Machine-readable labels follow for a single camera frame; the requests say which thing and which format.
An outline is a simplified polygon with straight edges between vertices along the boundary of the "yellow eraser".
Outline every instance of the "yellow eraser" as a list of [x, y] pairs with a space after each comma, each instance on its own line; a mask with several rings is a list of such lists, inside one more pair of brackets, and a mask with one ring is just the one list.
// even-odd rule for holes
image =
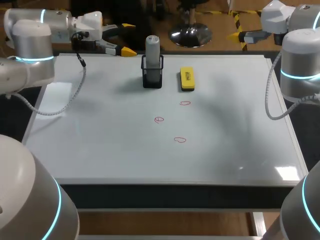
[[191, 66], [184, 66], [180, 68], [181, 89], [182, 91], [195, 90], [195, 75], [194, 69]]

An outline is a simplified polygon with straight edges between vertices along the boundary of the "red ink mark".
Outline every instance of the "red ink mark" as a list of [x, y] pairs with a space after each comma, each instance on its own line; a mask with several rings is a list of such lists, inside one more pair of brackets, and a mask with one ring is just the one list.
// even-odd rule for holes
[[191, 104], [190, 101], [181, 101], [181, 102], [180, 102], [180, 105], [181, 105], [181, 106], [187, 106], [187, 105], [190, 105], [190, 104]]
[[183, 137], [175, 137], [174, 140], [180, 144], [183, 144], [187, 141], [187, 139], [185, 139]]
[[159, 122], [163, 122], [165, 119], [163, 117], [157, 116], [154, 118], [154, 121], [158, 124]]

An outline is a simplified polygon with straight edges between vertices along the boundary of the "glowing blue ring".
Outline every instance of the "glowing blue ring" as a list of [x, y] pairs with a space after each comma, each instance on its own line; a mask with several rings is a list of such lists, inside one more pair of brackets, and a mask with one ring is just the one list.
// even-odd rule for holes
[[45, 9], [43, 9], [42, 11], [41, 11], [41, 17], [40, 17], [40, 23], [44, 23], [44, 15], [45, 15]]
[[315, 18], [315, 20], [314, 20], [313, 30], [316, 30], [316, 26], [317, 26], [317, 23], [318, 23], [319, 17], [320, 17], [320, 12], [318, 13], [318, 15], [316, 16], [316, 18]]
[[15, 57], [19, 61], [26, 61], [26, 62], [41, 62], [41, 61], [47, 61], [54, 58], [54, 56], [44, 57], [44, 58], [21, 58], [16, 56]]
[[56, 187], [58, 188], [58, 193], [59, 193], [59, 204], [58, 204], [58, 210], [56, 211], [56, 214], [55, 214], [55, 218], [51, 224], [51, 227], [49, 228], [49, 230], [46, 232], [46, 234], [44, 235], [44, 237], [42, 238], [42, 240], [46, 240], [48, 238], [48, 236], [51, 234], [52, 230], [54, 229], [56, 223], [57, 223], [57, 220], [58, 220], [58, 217], [59, 217], [59, 214], [60, 214], [60, 211], [61, 211], [61, 191], [60, 191], [60, 186], [59, 184], [57, 183], [57, 181], [55, 179], [53, 179], [55, 181], [55, 184], [56, 184]]
[[306, 179], [307, 176], [304, 178], [303, 180], [303, 185], [302, 185], [302, 201], [303, 201], [303, 205], [304, 205], [304, 209], [306, 211], [306, 214], [308, 215], [310, 221], [312, 222], [313, 226], [318, 230], [318, 232], [320, 233], [320, 227], [318, 226], [318, 224], [316, 223], [316, 221], [314, 220], [314, 218], [312, 217], [309, 208], [307, 206], [307, 202], [306, 202], [306, 197], [305, 197], [305, 183], [306, 183]]
[[314, 78], [319, 78], [320, 77], [320, 73], [318, 73], [317, 75], [313, 75], [313, 76], [293, 76], [293, 75], [286, 74], [284, 71], [282, 71], [282, 69], [281, 69], [281, 73], [284, 76], [288, 77], [288, 78], [300, 79], [300, 80], [303, 80], [303, 79], [314, 79]]

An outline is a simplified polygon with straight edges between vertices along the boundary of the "pen cup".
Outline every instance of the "pen cup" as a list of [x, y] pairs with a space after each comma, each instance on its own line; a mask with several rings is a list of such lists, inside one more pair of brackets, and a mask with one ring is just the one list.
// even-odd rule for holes
[[[146, 89], [160, 89], [162, 87], [162, 72], [164, 69], [164, 56], [160, 55], [159, 67], [158, 68], [147, 68], [146, 55], [141, 58], [141, 69], [142, 69], [142, 80], [143, 87]], [[159, 80], [148, 81], [147, 74], [157, 76]]]

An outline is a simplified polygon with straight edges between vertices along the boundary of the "floor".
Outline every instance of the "floor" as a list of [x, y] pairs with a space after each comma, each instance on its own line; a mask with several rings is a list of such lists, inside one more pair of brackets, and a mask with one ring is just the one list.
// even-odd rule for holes
[[[165, 21], [151, 19], [155, 33], [160, 36], [161, 45], [168, 51], [183, 51], [185, 48], [173, 44], [168, 38], [168, 31], [179, 21], [176, 14], [177, 0], [167, 0], [170, 12]], [[269, 0], [234, 0], [234, 10], [261, 10]], [[284, 0], [286, 4], [297, 6], [302, 0]], [[24, 8], [67, 9], [67, 0], [19, 0]], [[8, 4], [0, 4], [0, 8], [9, 8]], [[227, 11], [227, 0], [211, 0], [198, 6], [197, 12]], [[239, 16], [244, 31], [261, 29], [257, 14], [242, 13]], [[213, 32], [213, 38], [207, 45], [192, 51], [240, 51], [239, 43], [227, 40], [229, 34], [237, 31], [234, 19], [227, 14], [200, 14], [196, 21], [206, 24]], [[4, 45], [4, 29], [0, 28], [0, 56], [14, 55], [14, 51]], [[56, 45], [56, 48], [68, 46]], [[248, 45], [249, 51], [279, 50], [272, 37], [254, 45]], [[264, 213], [268, 228], [277, 212]], [[250, 236], [252, 228], [249, 214], [245, 212], [82, 212], [80, 213], [80, 234], [83, 235], [216, 235], [216, 236]]]

